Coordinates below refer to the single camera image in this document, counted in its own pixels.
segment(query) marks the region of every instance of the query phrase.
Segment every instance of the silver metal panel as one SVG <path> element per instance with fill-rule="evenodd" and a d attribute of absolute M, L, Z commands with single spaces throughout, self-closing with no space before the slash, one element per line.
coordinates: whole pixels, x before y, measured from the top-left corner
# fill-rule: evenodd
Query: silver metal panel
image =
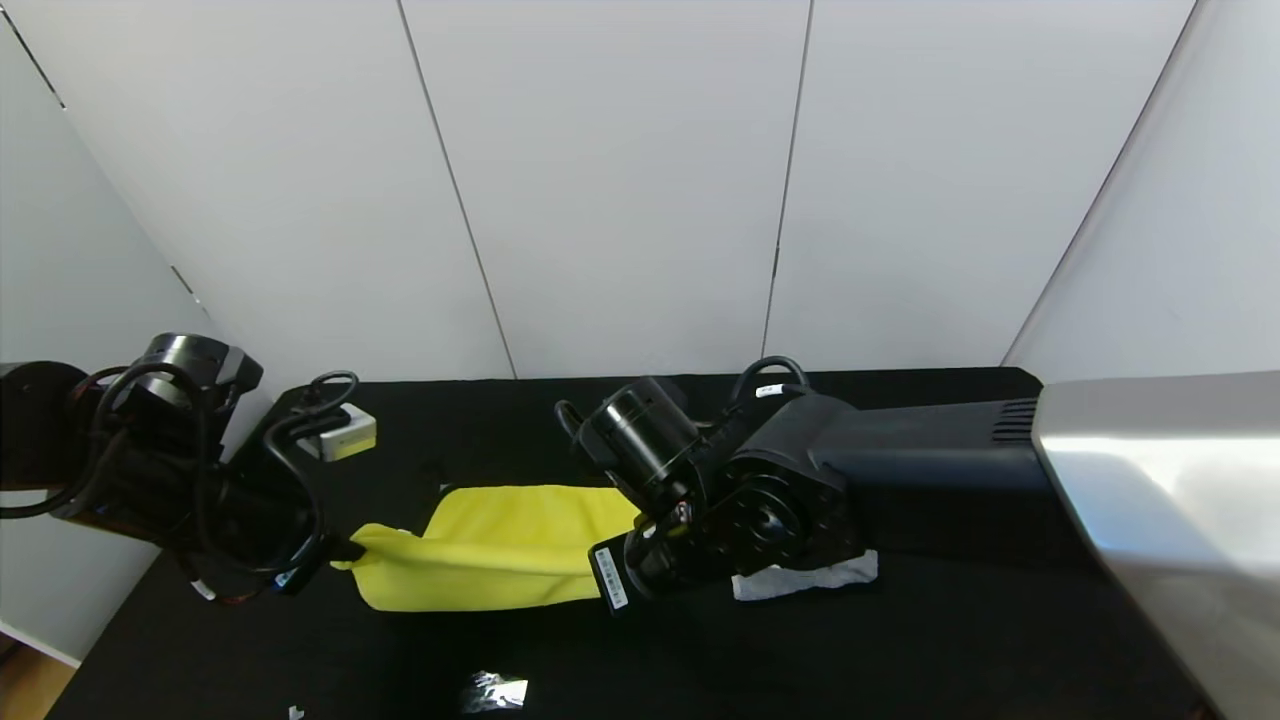
<path fill-rule="evenodd" d="M 1226 717 L 1280 717 L 1280 372 L 1050 386 L 1034 439 Z"/>

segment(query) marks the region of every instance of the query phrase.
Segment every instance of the white wall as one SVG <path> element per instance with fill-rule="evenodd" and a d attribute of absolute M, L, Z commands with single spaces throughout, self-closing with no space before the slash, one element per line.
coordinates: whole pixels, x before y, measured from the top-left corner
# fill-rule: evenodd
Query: white wall
<path fill-rule="evenodd" d="M 96 370 L 166 331 L 218 334 L 0 23 L 0 361 Z M 155 555 L 47 516 L 5 520 L 0 630 L 78 662 Z"/>
<path fill-rule="evenodd" d="M 394 1 L 5 8 L 270 392 L 511 377 Z"/>
<path fill-rule="evenodd" d="M 1046 382 L 1280 369 L 1280 3 L 1204 1 L 1009 355 Z"/>
<path fill-rule="evenodd" d="M 767 351 L 995 365 L 1192 0 L 818 0 Z"/>
<path fill-rule="evenodd" d="M 520 377 L 759 357 L 805 0 L 410 0 Z"/>
<path fill-rule="evenodd" d="M 6 3 L 273 392 L 996 364 L 1190 5 Z"/>

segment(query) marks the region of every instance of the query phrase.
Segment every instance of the black tablecloth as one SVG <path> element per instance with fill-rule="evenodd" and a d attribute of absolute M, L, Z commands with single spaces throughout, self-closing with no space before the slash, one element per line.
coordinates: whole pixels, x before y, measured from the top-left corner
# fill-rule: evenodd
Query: black tablecloth
<path fill-rule="evenodd" d="M 732 383 L 676 380 L 704 416 Z M 378 448 L 306 468 L 342 530 L 421 530 L 442 484 L 573 483 L 552 404 L 590 409 L 623 382 L 365 384 L 355 402 L 378 418 Z M 1011 369 L 826 373 L 814 384 L 867 409 L 1039 388 Z M 283 720 L 291 706 L 307 720 L 448 717 L 477 670 L 529 679 L 513 719 L 1179 717 L 1194 700 L 1097 577 L 882 555 L 873 585 L 745 605 L 724 583 L 612 620 L 598 601 L 379 614 L 329 569 L 300 597 L 218 607 L 161 556 L 49 717 Z"/>

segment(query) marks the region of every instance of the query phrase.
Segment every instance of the yellow cloth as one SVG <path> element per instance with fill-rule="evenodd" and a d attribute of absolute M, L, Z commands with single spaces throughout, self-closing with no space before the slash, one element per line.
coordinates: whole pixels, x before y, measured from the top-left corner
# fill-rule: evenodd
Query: yellow cloth
<path fill-rule="evenodd" d="M 599 597 L 588 551 L 631 529 L 637 511 L 613 488 L 460 488 L 422 537 L 365 525 L 352 541 L 356 577 L 374 610 L 508 610 Z"/>

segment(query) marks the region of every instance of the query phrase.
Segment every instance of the wooden floor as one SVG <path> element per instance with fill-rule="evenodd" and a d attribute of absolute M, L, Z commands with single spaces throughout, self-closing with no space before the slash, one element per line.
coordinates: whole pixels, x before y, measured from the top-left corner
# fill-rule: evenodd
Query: wooden floor
<path fill-rule="evenodd" d="M 47 655 L 18 648 L 0 665 L 0 719 L 44 720 L 73 673 Z"/>

